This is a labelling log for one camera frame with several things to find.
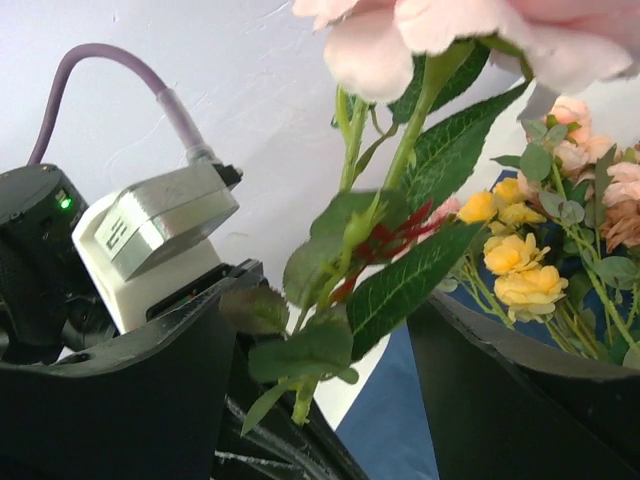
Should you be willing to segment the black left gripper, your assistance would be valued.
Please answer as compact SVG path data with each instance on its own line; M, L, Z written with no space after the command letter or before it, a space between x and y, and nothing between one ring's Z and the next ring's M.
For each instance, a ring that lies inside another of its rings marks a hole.
M1 176L1 359L53 363L118 331L73 244L87 203L55 165Z

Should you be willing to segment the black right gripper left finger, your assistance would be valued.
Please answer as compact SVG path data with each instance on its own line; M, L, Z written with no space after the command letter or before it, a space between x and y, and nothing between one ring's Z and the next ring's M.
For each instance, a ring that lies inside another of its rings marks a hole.
M208 478L235 345L219 298L262 278L247 260L132 332L52 365L3 365L2 477Z

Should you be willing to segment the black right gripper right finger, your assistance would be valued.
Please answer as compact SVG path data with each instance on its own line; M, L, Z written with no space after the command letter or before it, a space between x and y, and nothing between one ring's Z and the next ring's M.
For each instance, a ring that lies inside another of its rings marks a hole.
M639 374L565 353L441 294L408 319L443 479L635 479Z

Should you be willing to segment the blue wrapping paper sheet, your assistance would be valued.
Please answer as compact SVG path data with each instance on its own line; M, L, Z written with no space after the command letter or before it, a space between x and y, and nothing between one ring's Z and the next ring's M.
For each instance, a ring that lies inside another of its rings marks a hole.
M440 477L408 323L392 334L338 427L339 438L372 479Z

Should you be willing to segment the mixed flower bunch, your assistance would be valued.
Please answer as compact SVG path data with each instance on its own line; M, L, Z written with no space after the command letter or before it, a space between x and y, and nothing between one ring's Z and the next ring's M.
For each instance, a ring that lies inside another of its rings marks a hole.
M584 359L639 365L639 150L561 97L525 128L505 172L453 212L485 228L441 289Z

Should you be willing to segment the pink rose stem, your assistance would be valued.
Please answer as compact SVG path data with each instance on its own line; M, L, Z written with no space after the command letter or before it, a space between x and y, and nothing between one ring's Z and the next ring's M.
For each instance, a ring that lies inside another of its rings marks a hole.
M452 210L490 189L561 97L639 72L635 1L297 1L326 31L345 160L282 287L222 296L258 342L249 432L286 394L305 425L319 384L355 364L459 266L485 228Z

